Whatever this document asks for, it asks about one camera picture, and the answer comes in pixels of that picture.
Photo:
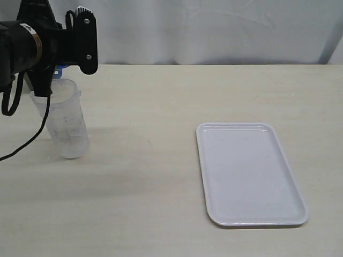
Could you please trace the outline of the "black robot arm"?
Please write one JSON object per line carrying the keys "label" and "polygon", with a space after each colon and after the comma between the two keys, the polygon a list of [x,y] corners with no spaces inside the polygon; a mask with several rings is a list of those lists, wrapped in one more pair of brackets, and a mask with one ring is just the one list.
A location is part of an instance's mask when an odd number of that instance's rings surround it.
{"label": "black robot arm", "polygon": [[48,1],[21,1],[14,21],[1,22],[1,92],[17,73],[27,74],[35,96],[47,97],[55,68],[76,65],[82,73],[98,70],[96,18],[79,7],[58,23]]}

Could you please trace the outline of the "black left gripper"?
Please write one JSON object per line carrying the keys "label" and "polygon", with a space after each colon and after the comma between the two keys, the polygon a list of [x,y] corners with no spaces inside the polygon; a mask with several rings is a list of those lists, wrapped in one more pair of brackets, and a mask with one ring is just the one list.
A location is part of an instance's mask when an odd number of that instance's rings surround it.
{"label": "black left gripper", "polygon": [[66,28],[55,19],[51,7],[39,7],[39,36],[42,58],[39,69],[26,71],[34,96],[49,97],[51,82],[58,65],[77,65],[87,75],[98,70],[96,18],[92,11],[78,7],[65,15]]}

